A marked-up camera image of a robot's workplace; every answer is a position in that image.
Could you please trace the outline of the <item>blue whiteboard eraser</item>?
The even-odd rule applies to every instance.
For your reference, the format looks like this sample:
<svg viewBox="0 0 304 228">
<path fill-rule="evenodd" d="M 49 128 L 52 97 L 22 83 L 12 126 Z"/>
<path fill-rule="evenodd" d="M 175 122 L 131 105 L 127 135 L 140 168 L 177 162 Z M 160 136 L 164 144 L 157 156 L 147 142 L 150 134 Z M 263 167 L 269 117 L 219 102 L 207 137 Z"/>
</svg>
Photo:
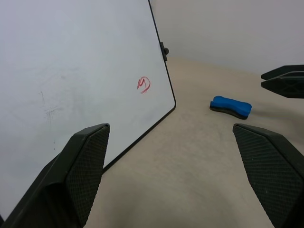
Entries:
<svg viewBox="0 0 304 228">
<path fill-rule="evenodd" d="M 238 119 L 246 120 L 251 112 L 252 105 L 246 102 L 215 96 L 209 105 L 210 110 L 226 113 Z"/>
</svg>

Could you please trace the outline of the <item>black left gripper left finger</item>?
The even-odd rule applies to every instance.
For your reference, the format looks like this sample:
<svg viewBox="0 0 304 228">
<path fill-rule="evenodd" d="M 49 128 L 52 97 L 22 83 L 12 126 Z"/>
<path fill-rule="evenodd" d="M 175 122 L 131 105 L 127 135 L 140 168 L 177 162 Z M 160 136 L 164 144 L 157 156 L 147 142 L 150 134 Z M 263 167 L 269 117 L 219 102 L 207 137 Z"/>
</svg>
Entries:
<svg viewBox="0 0 304 228">
<path fill-rule="evenodd" d="M 75 133 L 0 228 L 83 228 L 103 175 L 109 124 Z"/>
</svg>

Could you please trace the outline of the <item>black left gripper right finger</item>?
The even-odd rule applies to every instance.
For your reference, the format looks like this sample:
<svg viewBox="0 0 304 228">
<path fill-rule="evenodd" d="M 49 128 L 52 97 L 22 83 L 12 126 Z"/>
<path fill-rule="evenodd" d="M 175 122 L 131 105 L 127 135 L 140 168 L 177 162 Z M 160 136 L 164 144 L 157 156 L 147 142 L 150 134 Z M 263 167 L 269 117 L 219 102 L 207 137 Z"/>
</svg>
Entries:
<svg viewBox="0 0 304 228">
<path fill-rule="evenodd" d="M 233 133 L 248 181 L 275 228 L 304 228 L 304 155 L 283 135 L 246 124 Z"/>
</svg>

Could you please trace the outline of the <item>white whiteboard with black frame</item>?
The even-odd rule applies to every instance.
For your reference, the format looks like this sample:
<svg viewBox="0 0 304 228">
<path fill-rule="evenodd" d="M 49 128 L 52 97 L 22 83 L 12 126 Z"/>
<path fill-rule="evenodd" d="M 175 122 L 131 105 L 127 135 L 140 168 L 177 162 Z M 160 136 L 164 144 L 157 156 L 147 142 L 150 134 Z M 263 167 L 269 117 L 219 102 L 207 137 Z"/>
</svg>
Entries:
<svg viewBox="0 0 304 228">
<path fill-rule="evenodd" d="M 0 216 L 76 132 L 110 164 L 175 107 L 151 0 L 0 0 Z"/>
</svg>

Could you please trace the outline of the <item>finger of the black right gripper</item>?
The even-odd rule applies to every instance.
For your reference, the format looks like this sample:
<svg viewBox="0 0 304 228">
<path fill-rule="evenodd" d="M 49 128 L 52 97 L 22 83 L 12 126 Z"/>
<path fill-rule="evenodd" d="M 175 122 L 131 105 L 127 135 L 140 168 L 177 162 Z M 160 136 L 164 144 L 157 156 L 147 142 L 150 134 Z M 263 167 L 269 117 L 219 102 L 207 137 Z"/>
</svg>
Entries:
<svg viewBox="0 0 304 228">
<path fill-rule="evenodd" d="M 285 65 L 261 75 L 263 80 L 270 80 L 272 78 L 290 73 L 290 72 L 304 72 L 304 65 Z"/>
<path fill-rule="evenodd" d="M 304 99 L 304 71 L 267 79 L 261 83 L 261 87 L 286 98 Z"/>
</svg>

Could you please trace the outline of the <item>black whiteboard hinge knob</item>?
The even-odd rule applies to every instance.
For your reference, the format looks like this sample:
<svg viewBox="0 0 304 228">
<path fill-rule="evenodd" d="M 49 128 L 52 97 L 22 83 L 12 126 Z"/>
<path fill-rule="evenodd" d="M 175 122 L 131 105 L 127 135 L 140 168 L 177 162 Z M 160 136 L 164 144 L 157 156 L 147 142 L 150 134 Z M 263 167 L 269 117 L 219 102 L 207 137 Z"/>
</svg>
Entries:
<svg viewBox="0 0 304 228">
<path fill-rule="evenodd" d="M 166 62 L 167 61 L 167 55 L 169 53 L 169 49 L 164 46 L 163 42 L 160 42 L 160 48 L 161 48 L 161 53 L 162 53 L 163 60 L 164 60 L 164 62 Z"/>
</svg>

